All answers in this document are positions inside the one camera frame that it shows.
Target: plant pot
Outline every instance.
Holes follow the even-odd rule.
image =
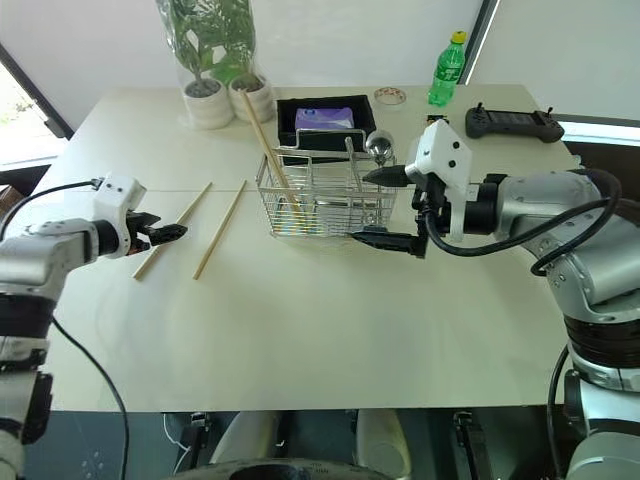
[[[217,80],[207,78],[200,84],[191,82],[183,90],[182,98],[187,107],[188,123],[192,128],[215,130],[233,120],[227,89]]]
[[[256,112],[258,121],[267,122],[271,120],[275,113],[275,102],[273,101],[273,94],[271,91],[271,85],[262,75],[257,78],[260,80],[259,86],[250,86],[247,83],[247,79],[253,77],[253,75],[241,75],[231,81],[229,84],[229,97],[231,98],[231,106],[233,111],[240,120],[249,122],[249,116],[244,108],[242,102],[242,96],[240,90],[246,90],[249,102]]]

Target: white pot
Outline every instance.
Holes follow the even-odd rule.
[[[227,89],[217,80],[219,89],[208,97],[191,97],[182,91],[182,98],[189,114],[189,126],[197,130],[214,130],[228,125],[233,120],[233,109],[229,103]]]
[[[256,117],[258,117],[258,120],[262,123],[271,120],[276,113],[276,109],[275,102],[273,101],[271,85],[262,75],[259,75],[259,78],[262,80],[263,87],[254,92],[247,92],[247,97],[249,97],[249,102],[251,102],[251,106],[256,112]],[[233,107],[236,117],[245,122],[249,122],[247,111],[245,110],[244,103],[242,102],[242,96],[238,90],[233,89],[234,82],[235,80],[233,80],[229,85],[231,106]]]

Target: white wall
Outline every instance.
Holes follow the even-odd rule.
[[[638,0],[502,0],[471,83],[522,83],[559,113],[640,119],[639,28]]]
[[[274,85],[429,83],[481,0],[254,0]],[[177,85],[154,0],[0,0],[0,42],[77,128],[105,90]]]

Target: metal basket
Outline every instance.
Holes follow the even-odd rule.
[[[332,237],[367,225],[386,226],[397,189],[363,182],[362,177],[378,165],[369,154],[354,152],[350,137],[345,144],[346,152],[274,149],[278,161],[283,156],[307,159],[306,165],[283,167],[288,189],[278,184],[263,157],[256,183],[274,235]],[[347,161],[313,163],[314,158],[327,157]],[[298,211],[288,200],[291,196],[297,200]]]

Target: white table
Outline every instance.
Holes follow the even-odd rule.
[[[279,90],[281,98],[373,89]],[[424,127],[425,88],[407,88],[404,109],[374,108],[404,161]],[[520,86],[460,87],[445,108],[463,133],[467,108],[533,110]],[[349,239],[286,239],[269,233],[252,183],[199,281],[202,252],[260,150],[240,122],[217,132],[182,128],[173,90],[107,95],[39,188],[103,175],[137,177],[141,209],[173,221],[206,181],[214,182],[188,223],[142,282],[145,254],[74,272],[57,309],[61,323],[103,363],[131,411],[452,407],[541,404],[566,334],[533,259],[513,250],[457,258],[433,245],[427,260],[376,251]],[[275,122],[266,125],[275,138]],[[487,136],[466,140],[473,177],[572,168],[561,144]],[[411,191],[399,194],[390,228],[413,233]],[[90,214],[92,193],[43,199],[21,224]],[[468,239],[475,245],[489,239]],[[57,333],[47,368],[54,408],[115,410],[93,367]]]

